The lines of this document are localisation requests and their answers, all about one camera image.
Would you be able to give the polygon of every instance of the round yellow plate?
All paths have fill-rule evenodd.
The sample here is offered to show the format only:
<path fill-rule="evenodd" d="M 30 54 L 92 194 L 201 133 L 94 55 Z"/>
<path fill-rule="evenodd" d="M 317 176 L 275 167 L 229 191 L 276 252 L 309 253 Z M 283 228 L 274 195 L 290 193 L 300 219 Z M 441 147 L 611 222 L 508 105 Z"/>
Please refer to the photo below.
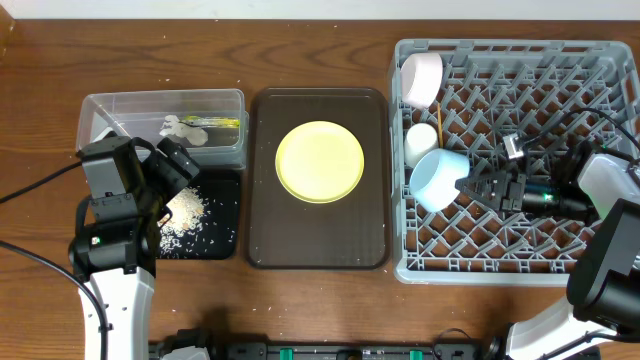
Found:
<path fill-rule="evenodd" d="M 324 204 L 349 194 L 364 170 L 358 139 L 344 127 L 314 121 L 291 130 L 276 152 L 278 179 L 300 200 Z"/>

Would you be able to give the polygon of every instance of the plastic container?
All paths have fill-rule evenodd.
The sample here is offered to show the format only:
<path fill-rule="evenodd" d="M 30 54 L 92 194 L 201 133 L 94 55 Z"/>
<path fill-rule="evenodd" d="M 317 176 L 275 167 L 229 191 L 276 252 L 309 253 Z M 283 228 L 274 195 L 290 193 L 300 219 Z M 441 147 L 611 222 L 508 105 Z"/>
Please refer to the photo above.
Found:
<path fill-rule="evenodd" d="M 167 90 L 89 95 L 82 103 L 76 149 L 104 137 L 113 130 L 118 135 L 140 137 L 154 146 L 162 140 L 165 117 L 229 117 L 240 120 L 238 128 L 203 128 L 208 141 L 194 146 L 187 139 L 169 135 L 179 142 L 201 166 L 244 169 L 247 163 L 249 115 L 244 95 L 237 89 Z M 138 156 L 147 156 L 138 150 Z"/>
<path fill-rule="evenodd" d="M 414 53 L 437 52 L 444 73 L 436 103 L 402 102 L 400 68 Z M 403 139 L 415 123 L 437 126 L 444 147 L 465 155 L 471 175 L 509 170 L 502 137 L 538 133 L 571 108 L 595 107 L 636 134 L 640 83 L 631 50 L 621 42 L 414 39 L 396 44 L 389 69 L 392 134 L 393 262 L 404 283 L 565 286 L 568 273 L 600 222 L 505 216 L 464 195 L 427 212 L 411 196 Z M 638 156 L 606 120 L 584 113 L 531 149 L 527 175 L 549 177 L 569 146 L 590 139 Z"/>

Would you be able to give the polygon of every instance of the table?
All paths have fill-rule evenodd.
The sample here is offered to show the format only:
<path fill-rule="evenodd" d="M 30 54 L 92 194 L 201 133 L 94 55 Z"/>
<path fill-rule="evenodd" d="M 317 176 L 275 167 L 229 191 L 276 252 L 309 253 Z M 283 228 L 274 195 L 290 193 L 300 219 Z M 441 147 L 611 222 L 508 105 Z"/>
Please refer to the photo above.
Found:
<path fill-rule="evenodd" d="M 247 104 L 268 86 L 368 86 L 386 94 L 398 40 L 446 37 L 620 40 L 640 57 L 637 22 L 20 20 L 0 65 L 0 194 L 75 161 L 88 94 L 239 88 Z M 75 207 L 88 191 L 75 170 L 0 206 L 0 239 L 69 269 Z M 2 357 L 81 359 L 76 289 L 12 253 L 0 251 L 0 263 Z M 259 271 L 238 252 L 226 261 L 159 261 L 150 338 L 195 326 L 213 329 L 219 341 L 413 346 L 450 327 L 488 338 L 563 292 L 403 285 L 390 263 L 368 272 Z M 637 351 L 603 347 L 607 360 Z"/>

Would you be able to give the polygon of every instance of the plastic crate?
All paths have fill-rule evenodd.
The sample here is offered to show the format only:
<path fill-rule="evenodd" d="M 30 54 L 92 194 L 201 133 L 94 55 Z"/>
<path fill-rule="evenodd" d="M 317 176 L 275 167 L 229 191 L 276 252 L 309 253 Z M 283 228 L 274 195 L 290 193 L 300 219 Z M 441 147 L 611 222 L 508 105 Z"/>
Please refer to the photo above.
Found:
<path fill-rule="evenodd" d="M 512 169 L 502 137 L 537 133 L 572 107 L 595 107 L 637 134 L 640 85 L 630 48 L 621 42 L 533 40 L 402 40 L 389 69 L 392 134 L 393 260 L 404 283 L 564 286 L 600 222 L 523 214 L 504 216 L 461 194 L 428 213 L 409 193 L 403 141 L 418 122 L 437 128 L 437 108 L 402 103 L 400 68 L 414 53 L 444 62 L 438 100 L 445 148 L 466 155 L 471 175 Z M 638 156 L 605 119 L 583 113 L 531 149 L 527 173 L 548 178 L 568 146 L 589 138 Z"/>

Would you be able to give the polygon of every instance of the cup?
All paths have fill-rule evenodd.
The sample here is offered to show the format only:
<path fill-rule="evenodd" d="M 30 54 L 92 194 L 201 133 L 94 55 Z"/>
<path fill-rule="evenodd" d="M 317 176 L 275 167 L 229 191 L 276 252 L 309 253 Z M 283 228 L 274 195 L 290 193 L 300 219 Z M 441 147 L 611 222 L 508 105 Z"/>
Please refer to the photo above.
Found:
<path fill-rule="evenodd" d="M 438 134 L 427 124 L 415 124 L 404 140 L 404 162 L 415 168 L 418 162 L 431 150 L 438 147 Z"/>
<path fill-rule="evenodd" d="M 429 212 L 440 211 L 451 204 L 458 194 L 456 180 L 469 176 L 466 156 L 444 149 L 426 154 L 416 165 L 409 179 L 409 191 Z"/>
<path fill-rule="evenodd" d="M 442 58 L 438 53 L 413 54 L 400 68 L 402 101 L 426 109 L 438 95 L 442 82 Z"/>

